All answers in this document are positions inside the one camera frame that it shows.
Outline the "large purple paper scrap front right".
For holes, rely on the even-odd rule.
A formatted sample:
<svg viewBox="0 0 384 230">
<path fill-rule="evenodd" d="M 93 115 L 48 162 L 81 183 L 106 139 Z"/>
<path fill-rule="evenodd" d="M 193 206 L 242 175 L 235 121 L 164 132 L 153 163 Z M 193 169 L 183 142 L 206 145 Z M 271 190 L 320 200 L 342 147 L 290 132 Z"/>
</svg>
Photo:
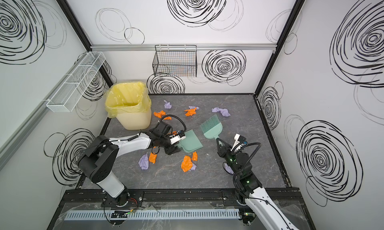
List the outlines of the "large purple paper scrap front right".
<svg viewBox="0 0 384 230">
<path fill-rule="evenodd" d="M 225 169 L 225 171 L 226 171 L 228 174 L 230 174 L 230 175 L 233 175 L 233 174 L 234 174 L 234 171 L 231 169 L 231 167 L 229 167 L 229 166 L 227 165 L 227 163 L 224 163 L 224 169 Z"/>
</svg>

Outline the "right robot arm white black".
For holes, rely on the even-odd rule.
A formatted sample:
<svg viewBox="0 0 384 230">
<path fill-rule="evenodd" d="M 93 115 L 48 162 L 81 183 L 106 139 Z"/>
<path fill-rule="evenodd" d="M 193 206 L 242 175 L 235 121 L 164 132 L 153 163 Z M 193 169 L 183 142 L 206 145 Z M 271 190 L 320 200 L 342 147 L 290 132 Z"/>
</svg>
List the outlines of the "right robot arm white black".
<svg viewBox="0 0 384 230">
<path fill-rule="evenodd" d="M 248 206 L 267 230 L 296 230 L 297 227 L 277 207 L 262 183 L 252 171 L 251 160 L 261 143 L 242 141 L 231 146 L 216 138 L 218 155 L 233 173 L 237 201 Z"/>
</svg>

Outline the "yellow plastic bin liner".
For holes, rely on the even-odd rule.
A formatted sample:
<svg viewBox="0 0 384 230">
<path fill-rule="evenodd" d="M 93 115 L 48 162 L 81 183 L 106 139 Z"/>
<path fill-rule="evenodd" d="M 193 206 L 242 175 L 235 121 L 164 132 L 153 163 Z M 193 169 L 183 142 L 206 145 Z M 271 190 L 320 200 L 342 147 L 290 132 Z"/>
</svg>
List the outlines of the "yellow plastic bin liner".
<svg viewBox="0 0 384 230">
<path fill-rule="evenodd" d="M 124 113 L 144 113 L 151 106 L 149 91 L 141 81 L 117 83 L 107 91 L 105 110 L 111 119 Z"/>
</svg>

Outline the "orange paper scrap near bin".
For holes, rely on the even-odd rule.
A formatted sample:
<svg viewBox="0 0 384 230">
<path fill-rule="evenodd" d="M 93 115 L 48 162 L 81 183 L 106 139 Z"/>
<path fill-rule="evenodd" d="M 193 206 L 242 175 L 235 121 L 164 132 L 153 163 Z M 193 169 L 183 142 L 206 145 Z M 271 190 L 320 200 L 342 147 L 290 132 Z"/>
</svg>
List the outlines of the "orange paper scrap near bin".
<svg viewBox="0 0 384 230">
<path fill-rule="evenodd" d="M 166 112 L 165 111 L 159 111 L 159 112 L 154 112 L 154 116 L 161 119 L 163 116 L 166 115 Z"/>
</svg>

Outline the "small orange scrap front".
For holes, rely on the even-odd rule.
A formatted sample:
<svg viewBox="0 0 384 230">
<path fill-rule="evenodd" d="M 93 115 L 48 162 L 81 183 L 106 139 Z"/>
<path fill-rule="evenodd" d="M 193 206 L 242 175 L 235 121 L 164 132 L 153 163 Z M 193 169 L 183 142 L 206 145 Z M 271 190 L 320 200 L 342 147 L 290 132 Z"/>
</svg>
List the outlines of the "small orange scrap front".
<svg viewBox="0 0 384 230">
<path fill-rule="evenodd" d="M 193 153 L 192 160 L 195 161 L 195 162 L 198 161 L 198 154 L 197 154 L 197 152 Z"/>
</svg>

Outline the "large orange paper scrap front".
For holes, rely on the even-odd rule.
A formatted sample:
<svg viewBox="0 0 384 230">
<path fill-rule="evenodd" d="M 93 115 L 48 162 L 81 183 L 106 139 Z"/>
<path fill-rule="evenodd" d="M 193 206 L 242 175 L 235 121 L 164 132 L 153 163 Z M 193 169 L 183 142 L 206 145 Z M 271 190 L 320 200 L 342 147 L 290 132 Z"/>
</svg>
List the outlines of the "large orange paper scrap front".
<svg viewBox="0 0 384 230">
<path fill-rule="evenodd" d="M 185 173 L 190 171 L 193 166 L 194 164 L 192 162 L 192 159 L 189 156 L 184 156 L 184 159 L 181 164 L 181 169 L 183 170 L 183 172 Z"/>
</svg>

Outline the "purple paper scrap front left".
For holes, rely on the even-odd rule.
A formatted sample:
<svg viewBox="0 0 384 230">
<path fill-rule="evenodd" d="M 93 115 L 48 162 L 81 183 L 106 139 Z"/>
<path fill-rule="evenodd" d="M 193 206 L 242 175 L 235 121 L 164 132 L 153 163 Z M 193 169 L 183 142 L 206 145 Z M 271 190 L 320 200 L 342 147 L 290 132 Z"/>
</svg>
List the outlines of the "purple paper scrap front left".
<svg viewBox="0 0 384 230">
<path fill-rule="evenodd" d="M 139 160 L 139 166 L 141 170 L 147 170 L 149 168 L 149 156 L 144 154 Z"/>
</svg>

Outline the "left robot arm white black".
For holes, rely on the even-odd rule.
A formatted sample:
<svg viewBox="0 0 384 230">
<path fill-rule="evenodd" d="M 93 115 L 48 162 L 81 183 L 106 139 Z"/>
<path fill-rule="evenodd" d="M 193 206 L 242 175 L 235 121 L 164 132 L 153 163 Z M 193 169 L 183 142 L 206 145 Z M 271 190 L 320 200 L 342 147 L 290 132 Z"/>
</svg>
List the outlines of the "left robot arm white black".
<svg viewBox="0 0 384 230">
<path fill-rule="evenodd" d="M 100 135 L 77 160 L 77 166 L 92 183 L 101 187 L 118 207 L 134 202 L 127 187 L 116 177 L 112 168 L 116 158 L 140 150 L 160 147 L 171 156 L 180 152 L 177 144 L 186 138 L 187 126 L 177 116 L 166 114 L 154 128 L 125 138 Z"/>
</svg>

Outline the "mint green dustpan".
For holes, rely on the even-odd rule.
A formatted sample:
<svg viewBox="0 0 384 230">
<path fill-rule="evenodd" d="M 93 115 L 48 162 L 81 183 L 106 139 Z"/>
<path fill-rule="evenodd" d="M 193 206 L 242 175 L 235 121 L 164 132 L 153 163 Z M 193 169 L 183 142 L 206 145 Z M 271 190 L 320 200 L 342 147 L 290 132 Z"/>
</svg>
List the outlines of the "mint green dustpan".
<svg viewBox="0 0 384 230">
<path fill-rule="evenodd" d="M 177 144 L 185 153 L 193 153 L 203 147 L 193 130 L 185 132 L 185 137 L 185 139 L 180 140 Z"/>
</svg>

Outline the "mint green hand brush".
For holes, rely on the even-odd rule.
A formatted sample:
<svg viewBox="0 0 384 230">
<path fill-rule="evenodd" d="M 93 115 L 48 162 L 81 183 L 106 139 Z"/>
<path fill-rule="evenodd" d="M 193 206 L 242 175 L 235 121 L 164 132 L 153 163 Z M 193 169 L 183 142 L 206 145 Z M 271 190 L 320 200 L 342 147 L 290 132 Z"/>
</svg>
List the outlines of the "mint green hand brush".
<svg viewBox="0 0 384 230">
<path fill-rule="evenodd" d="M 217 139 L 223 131 L 223 125 L 217 114 L 200 125 L 200 129 L 206 139 Z"/>
</svg>

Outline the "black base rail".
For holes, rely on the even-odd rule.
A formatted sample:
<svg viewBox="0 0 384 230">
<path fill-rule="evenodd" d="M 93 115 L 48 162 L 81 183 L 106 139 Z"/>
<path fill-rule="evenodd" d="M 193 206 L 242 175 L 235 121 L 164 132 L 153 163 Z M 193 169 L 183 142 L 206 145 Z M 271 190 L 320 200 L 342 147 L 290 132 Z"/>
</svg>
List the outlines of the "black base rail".
<svg viewBox="0 0 384 230">
<path fill-rule="evenodd" d="M 298 201 L 304 204 L 298 188 L 267 188 L 272 200 Z M 141 206 L 143 203 L 155 202 L 213 202 L 224 206 L 236 206 L 243 200 L 235 189 L 149 189 L 129 190 L 130 197 Z M 59 206 L 67 203 L 102 203 L 113 205 L 113 199 L 101 189 L 75 189 L 64 193 Z"/>
</svg>

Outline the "purple paper scrap back left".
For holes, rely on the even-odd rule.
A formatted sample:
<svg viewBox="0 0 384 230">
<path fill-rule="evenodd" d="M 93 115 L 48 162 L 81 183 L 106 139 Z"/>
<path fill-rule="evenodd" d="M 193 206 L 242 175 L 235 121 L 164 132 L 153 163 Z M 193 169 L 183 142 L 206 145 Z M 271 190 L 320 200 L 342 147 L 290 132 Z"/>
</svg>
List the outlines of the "purple paper scrap back left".
<svg viewBox="0 0 384 230">
<path fill-rule="evenodd" d="M 164 108 L 165 109 L 171 109 L 172 108 L 172 104 L 166 100 L 164 100 L 165 104 L 164 104 Z"/>
</svg>

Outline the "orange paper scrap beside purple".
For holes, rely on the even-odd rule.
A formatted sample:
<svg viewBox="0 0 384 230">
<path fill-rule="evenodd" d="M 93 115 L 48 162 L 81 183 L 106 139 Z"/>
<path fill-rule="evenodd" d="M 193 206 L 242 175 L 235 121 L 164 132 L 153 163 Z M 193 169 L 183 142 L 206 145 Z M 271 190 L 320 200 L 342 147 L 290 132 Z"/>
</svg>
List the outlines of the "orange paper scrap beside purple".
<svg viewBox="0 0 384 230">
<path fill-rule="evenodd" d="M 156 160 L 157 160 L 157 155 L 151 153 L 150 156 L 149 156 L 149 162 L 152 163 L 152 164 L 155 164 Z"/>
</svg>

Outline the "purple paper scrap back right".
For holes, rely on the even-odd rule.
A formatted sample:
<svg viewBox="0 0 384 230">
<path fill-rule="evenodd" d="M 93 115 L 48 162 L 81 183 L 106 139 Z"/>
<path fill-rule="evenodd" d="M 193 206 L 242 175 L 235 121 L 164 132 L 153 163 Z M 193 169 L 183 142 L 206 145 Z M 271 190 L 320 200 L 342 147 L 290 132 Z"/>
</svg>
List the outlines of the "purple paper scrap back right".
<svg viewBox="0 0 384 230">
<path fill-rule="evenodd" d="M 230 117 L 231 114 L 226 108 L 219 108 L 219 107 L 214 107 L 212 109 L 213 113 L 220 113 L 223 117 Z"/>
</svg>

